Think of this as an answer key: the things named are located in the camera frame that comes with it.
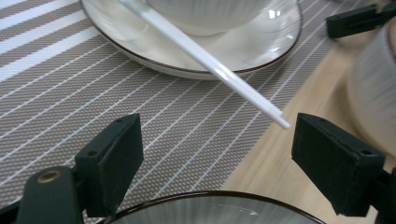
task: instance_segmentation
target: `brass screw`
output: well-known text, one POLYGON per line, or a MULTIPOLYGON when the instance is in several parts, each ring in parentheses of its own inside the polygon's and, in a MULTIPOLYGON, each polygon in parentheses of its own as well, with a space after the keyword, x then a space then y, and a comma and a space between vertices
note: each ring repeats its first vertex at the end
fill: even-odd
POLYGON ((49 183, 59 177, 61 177, 62 172, 60 170, 50 170, 47 171, 46 173, 40 175, 37 179, 37 182, 40 184, 46 184, 49 183))

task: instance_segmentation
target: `bowl rim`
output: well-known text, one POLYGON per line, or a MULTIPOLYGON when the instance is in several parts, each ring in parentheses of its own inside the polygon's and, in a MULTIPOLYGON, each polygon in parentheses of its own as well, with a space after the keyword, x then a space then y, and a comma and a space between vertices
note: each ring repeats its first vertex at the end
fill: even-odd
POLYGON ((115 216, 115 220, 120 219, 122 217, 129 216, 133 213, 136 213, 138 211, 141 211, 146 208, 150 208, 152 206, 162 204, 162 203, 169 203, 177 200, 183 200, 183 199, 190 199, 190 198, 200 198, 200 197, 235 197, 235 198, 244 198, 244 199, 250 199, 250 200, 256 200, 256 201, 261 201, 261 202, 266 202, 266 203, 272 203, 279 205, 281 207, 287 208, 291 210, 292 212, 295 212, 303 217, 307 217, 308 219, 319 223, 319 224, 324 224, 322 220, 320 220, 317 217, 314 217, 305 211, 294 207, 290 204, 287 203, 282 203, 281 201, 272 199, 272 198, 267 198, 261 195, 257 194, 251 194, 251 193, 246 193, 246 192, 240 192, 240 191, 231 191, 231 190, 203 190, 203 191, 192 191, 192 192, 185 192, 185 193, 178 193, 178 194, 173 194, 173 195, 168 195, 164 196, 158 199, 153 199, 149 200, 144 203, 140 203, 137 205, 134 205, 130 208, 124 209, 120 212, 118 212, 115 216))
MULTIPOLYGON (((110 41, 113 45, 117 46, 118 48, 120 48, 120 49, 122 49, 122 50, 124 50, 124 51, 126 51, 126 52, 128 52, 128 53, 130 53, 130 54, 132 54, 134 57, 136 57, 136 58, 138 58, 138 59, 140 59, 140 60, 143 60, 143 61, 145 61, 145 62, 147 62, 147 63, 153 63, 153 64, 156 64, 156 65, 161 66, 161 67, 165 67, 165 68, 168 68, 168 69, 177 70, 178 72, 186 72, 186 73, 192 73, 192 74, 197 74, 197 75, 211 75, 210 72, 208 72, 208 71, 206 71, 206 70, 202 70, 202 71, 201 71, 201 70, 194 70, 194 69, 176 67, 176 66, 169 65, 169 64, 166 64, 166 63, 160 63, 160 62, 151 60, 150 58, 143 57, 143 56, 141 56, 141 55, 135 53, 134 51, 131 51, 131 50, 125 48, 123 45, 121 45, 120 43, 118 43, 117 41, 115 41, 113 38, 111 38, 109 35, 107 35, 107 34, 96 24, 96 22, 92 19, 92 17, 91 17, 90 14, 88 13, 88 10, 87 10, 87 8, 86 8, 86 6, 85 6, 85 4, 84 4, 84 1, 86 1, 86 0, 78 0, 78 1, 79 1, 80 5, 81 5, 83 11, 84 11, 84 14, 88 17, 88 19, 90 20, 90 22, 91 22, 91 23, 93 24, 93 26, 99 31, 99 33, 100 33, 101 35, 103 35, 103 36, 107 39, 107 41, 110 41)), ((298 0, 293 0, 293 1, 295 2, 295 5, 296 5, 296 7, 298 8, 298 11, 299 11, 300 27, 299 27, 299 32, 298 32, 298 34, 297 34, 297 37, 295 38, 295 41, 292 43, 292 45, 290 46, 290 48, 289 48, 288 50, 286 50, 283 54, 281 54, 279 57, 273 59, 273 60, 272 60, 271 62, 269 62, 269 63, 264 63, 264 64, 261 64, 261 65, 255 66, 255 67, 251 67, 251 68, 247 68, 247 69, 235 70, 235 71, 233 71, 234 73, 236 73, 238 76, 242 76, 242 75, 244 75, 244 74, 248 74, 248 73, 252 73, 252 72, 255 72, 255 71, 262 70, 263 68, 268 67, 269 65, 274 64, 274 63, 280 61, 281 59, 283 59, 286 55, 288 55, 288 54, 294 49, 294 47, 296 46, 296 44, 297 44, 297 42, 299 41, 299 39, 300 39, 300 37, 301 37, 301 34, 302 34, 302 32, 303 32, 304 16, 303 16, 303 10, 302 10, 302 8, 301 8, 300 3, 298 2, 298 0)))

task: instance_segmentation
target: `table surface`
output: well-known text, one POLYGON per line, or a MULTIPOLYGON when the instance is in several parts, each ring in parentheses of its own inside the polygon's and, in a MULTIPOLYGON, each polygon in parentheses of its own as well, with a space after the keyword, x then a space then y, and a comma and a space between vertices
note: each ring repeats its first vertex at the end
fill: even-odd
MULTIPOLYGON (((284 110, 291 120, 290 131, 273 125, 256 143, 228 178, 222 189, 244 191, 289 203, 326 223, 374 223, 376 211, 367 217, 337 216, 331 204, 291 160, 291 144, 297 113, 325 118, 361 140, 354 127, 347 98, 347 77, 353 64, 375 32, 344 37, 327 55, 284 110)), ((385 170, 396 166, 396 158, 387 154, 385 170)))
MULTIPOLYGON (((372 34, 337 43, 326 36, 324 19, 369 1, 298 2, 303 27, 295 47, 244 79, 290 123, 306 112, 356 133, 345 80, 372 34)), ((100 36, 78 0, 2 1, 0 31, 0 207, 19 200, 35 172, 73 166, 74 155, 111 120, 140 113, 145 161, 120 209, 229 189, 290 203, 329 223, 373 223, 374 211, 366 219, 335 216, 290 159, 293 127, 272 125, 222 83, 133 62, 100 36)), ((389 157, 387 169, 394 165, 389 157)))

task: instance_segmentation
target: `saucer rim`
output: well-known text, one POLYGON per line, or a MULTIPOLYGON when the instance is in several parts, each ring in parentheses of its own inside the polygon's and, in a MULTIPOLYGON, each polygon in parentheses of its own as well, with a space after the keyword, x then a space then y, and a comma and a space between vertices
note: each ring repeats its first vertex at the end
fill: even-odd
MULTIPOLYGON (((194 69, 189 69, 189 68, 181 68, 181 67, 177 67, 177 66, 173 66, 170 64, 166 64, 166 63, 160 63, 157 61, 154 61, 150 58, 141 56, 138 53, 135 53, 134 51, 131 51, 130 49, 125 48, 122 44, 118 43, 116 40, 114 40, 111 36, 107 35, 106 32, 104 32, 100 26, 96 23, 95 20, 92 19, 92 17, 90 16, 90 14, 88 13, 88 10, 84 4, 84 1, 87 0, 78 0, 80 2, 80 5, 84 11, 84 14, 87 16, 87 18, 92 22, 92 24, 94 25, 94 27, 96 28, 96 30, 99 31, 99 33, 107 40, 109 41, 113 46, 115 46, 117 49, 121 49, 123 51, 123 53, 125 54, 125 52, 127 52, 130 55, 126 55, 128 57, 133 56, 133 60, 136 61, 138 63, 142 63, 143 65, 145 65, 146 67, 149 67, 151 69, 160 71, 160 69, 154 68, 154 67, 161 67, 160 72, 164 72, 168 75, 171 76, 177 76, 177 77, 187 77, 187 78, 197 78, 197 79, 215 79, 212 74, 208 71, 205 70, 194 70, 194 69), (169 70, 176 70, 177 74, 170 74, 167 71, 169 70)), ((303 24, 304 24, 304 17, 303 17, 303 10, 298 2, 298 0, 293 0, 294 1, 294 6, 297 7, 298 11, 299 11, 299 22, 300 22, 300 27, 298 30, 298 34, 297 37, 294 39, 294 42, 291 44, 291 46, 288 48, 288 50, 286 50, 283 54, 279 55, 278 57, 276 57, 275 59, 273 59, 272 61, 268 62, 268 63, 263 63, 261 65, 255 66, 255 67, 251 67, 251 68, 247 68, 247 69, 240 69, 240 70, 233 70, 234 73, 236 73, 238 76, 243 76, 246 74, 250 74, 252 72, 255 71, 259 71, 262 70, 265 67, 268 67, 271 64, 277 63, 278 61, 280 61, 281 59, 283 59, 286 55, 289 54, 289 52, 294 49, 295 45, 297 44, 298 40, 301 37, 302 31, 303 31, 303 24)))
POLYGON ((162 203, 170 203, 178 200, 185 200, 185 199, 191 199, 191 198, 201 198, 201 197, 232 197, 232 198, 240 198, 240 199, 248 199, 248 200, 254 200, 254 201, 260 201, 260 202, 265 202, 265 203, 271 203, 278 205, 280 207, 289 209, 290 211, 297 213, 303 217, 306 217, 318 224, 324 224, 322 220, 319 218, 291 205, 288 203, 283 203, 281 201, 278 201, 276 199, 264 197, 261 195, 257 194, 251 194, 251 193, 246 193, 246 192, 241 192, 241 191, 232 191, 232 190, 202 190, 202 191, 192 191, 192 192, 184 192, 184 193, 178 193, 178 194, 173 194, 173 195, 168 195, 164 196, 158 199, 153 199, 146 201, 144 203, 140 203, 137 205, 134 205, 130 208, 124 209, 120 212, 118 212, 115 216, 114 220, 121 219, 123 217, 129 216, 133 213, 136 213, 138 211, 162 204, 162 203))

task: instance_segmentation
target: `gray striped placemat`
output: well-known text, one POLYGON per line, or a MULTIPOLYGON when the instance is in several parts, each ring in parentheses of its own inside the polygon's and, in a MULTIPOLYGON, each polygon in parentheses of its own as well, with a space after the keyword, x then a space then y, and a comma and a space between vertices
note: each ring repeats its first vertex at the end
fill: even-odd
MULTIPOLYGON (((324 18, 361 1, 301 0, 304 27, 288 56, 246 77, 283 108, 334 46, 324 18)), ((219 189, 270 125, 217 81, 171 77, 117 52, 77 0, 0 0, 0 206, 28 176, 74 155, 118 117, 140 113, 145 161, 121 208, 219 189)))

